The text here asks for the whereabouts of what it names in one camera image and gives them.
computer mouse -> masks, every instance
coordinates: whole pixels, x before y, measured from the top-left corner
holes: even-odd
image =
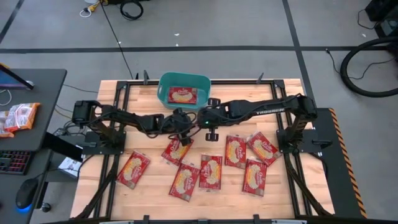
[[[17,192],[15,204],[17,208],[23,209],[32,204],[33,197],[35,195],[39,181],[36,178],[27,179],[22,183],[21,187]]]

black hose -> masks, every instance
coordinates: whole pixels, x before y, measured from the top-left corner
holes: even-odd
[[[398,94],[398,88],[395,88],[393,90],[388,90],[388,91],[382,91],[382,92],[373,92],[373,91],[366,91],[363,90],[361,88],[359,88],[358,86],[356,86],[350,79],[347,73],[347,67],[348,67],[348,63],[349,61],[354,57],[354,55],[356,55],[358,52],[360,52],[361,50],[373,46],[373,45],[377,45],[377,44],[385,44],[385,43],[391,43],[391,42],[398,42],[398,37],[384,37],[384,38],[380,38],[380,39],[376,39],[376,40],[370,40],[368,42],[365,42],[359,46],[357,46],[354,50],[350,51],[348,53],[348,55],[344,58],[343,62],[341,63],[341,67],[340,67],[340,74],[341,74],[341,79],[343,81],[343,83],[353,92],[363,95],[363,96],[367,96],[367,97],[375,97],[375,98],[379,98],[379,97],[387,97],[387,96],[394,96],[396,94]]]
[[[128,12],[123,11],[123,7],[128,3],[133,3],[139,7],[140,13],[138,16],[132,16]],[[122,4],[120,4],[120,13],[122,14],[122,16],[125,19],[130,20],[130,21],[135,21],[142,16],[142,14],[144,13],[144,8],[142,7],[141,3],[138,0],[126,0],[126,1],[122,2]]]

cracker package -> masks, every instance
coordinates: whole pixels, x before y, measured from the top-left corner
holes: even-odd
[[[193,165],[181,164],[175,175],[169,195],[189,202],[197,182],[200,169]]]
[[[129,160],[127,160],[126,164],[118,174],[118,178],[116,180],[119,183],[134,189],[149,162],[150,159],[146,157],[145,154],[133,151]]]
[[[281,156],[278,149],[259,131],[248,138],[248,146],[267,166],[271,166]]]
[[[201,155],[199,188],[220,190],[223,156]]]
[[[243,192],[264,196],[267,166],[253,159],[247,159],[244,171]]]
[[[196,104],[198,89],[190,87],[170,87],[169,103]]]
[[[14,134],[4,129],[8,113],[9,113],[8,111],[0,111],[0,138],[14,137]]]
[[[225,165],[244,169],[246,162],[246,139],[235,135],[226,136]]]
[[[14,132],[23,129],[32,129],[37,107],[40,103],[21,103],[11,107],[4,129]]]
[[[166,150],[162,153],[162,157],[172,164],[179,166],[192,144],[193,140],[191,140],[191,144],[182,146],[178,139],[173,139],[167,146]]]

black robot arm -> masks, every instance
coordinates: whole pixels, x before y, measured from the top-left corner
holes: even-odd
[[[209,129],[207,141],[217,141],[215,129],[218,126],[231,126],[247,121],[253,116],[289,111],[295,116],[293,125],[285,130],[285,142],[298,144],[303,138],[302,131],[308,122],[315,121],[317,110],[312,99],[301,94],[283,99],[250,102],[233,100],[202,108],[198,112],[198,126]]]
[[[96,108],[101,108],[101,114],[95,113]],[[163,114],[139,116],[111,105],[102,105],[97,101],[86,100],[75,103],[72,122],[81,128],[89,127],[102,141],[118,144],[122,135],[114,128],[105,126],[102,121],[114,121],[121,125],[133,126],[150,138],[159,134],[173,134],[181,140],[183,146],[190,143],[188,133],[193,122],[188,113],[184,113],[181,108],[174,110],[168,117]]]

desk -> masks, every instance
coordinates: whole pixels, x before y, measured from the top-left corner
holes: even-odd
[[[101,82],[98,93],[100,103],[113,104],[116,84],[117,81]],[[299,79],[284,80],[284,84],[288,95],[303,93]],[[165,109],[157,99],[156,93],[157,86],[155,83],[148,86],[134,85],[129,90],[127,111],[138,115],[164,113],[167,116],[171,114],[171,111]],[[272,99],[272,94],[269,85],[212,85],[211,97],[220,98],[221,101],[240,99],[259,101]],[[123,97],[120,97],[119,102],[119,105],[121,105]],[[286,127],[285,116],[283,116],[283,122]],[[202,130],[193,137],[195,142],[185,159],[199,164],[201,153],[224,155],[227,134],[248,136],[260,130],[271,143],[277,146],[275,136],[277,128],[276,116],[269,114],[254,117],[237,126],[220,127],[217,129],[217,133],[220,135],[218,142],[206,142],[206,131]],[[112,220],[142,220],[144,215],[150,215],[151,220],[252,219],[253,214],[260,214],[261,218],[294,217],[283,158],[278,159],[267,170],[264,197],[242,194],[244,171],[235,167],[223,166],[221,192],[218,194],[201,192],[197,183],[192,199],[188,203],[168,195],[177,167],[161,162],[160,155],[170,142],[167,136],[149,139],[135,128],[126,127],[125,130],[127,131],[126,147],[119,160],[119,170],[133,150],[147,154],[151,163],[134,190],[122,184],[116,184],[111,214]],[[254,154],[248,150],[248,156],[254,156]],[[301,160],[309,190],[326,210],[334,213],[322,163],[306,154],[301,155]],[[94,156],[81,169],[71,217],[78,215],[96,192],[102,163],[103,156]],[[303,200],[298,187],[296,187],[296,191],[300,211],[304,214]],[[101,216],[105,214],[107,195],[105,193],[103,197]]]
[[[12,71],[25,80],[33,81],[35,87],[30,91],[11,90],[12,101],[7,106],[0,106],[0,110],[8,110],[18,103],[39,102],[41,105],[37,110],[31,130],[17,131],[14,138],[0,139],[1,150],[36,151],[26,175],[0,174],[0,203],[2,204],[0,223],[29,223],[33,208],[39,201],[45,175],[39,178],[39,187],[35,193],[33,206],[28,213],[17,212],[16,193],[25,180],[45,172],[49,166],[52,152],[41,148],[67,71],[62,69],[13,69]]]

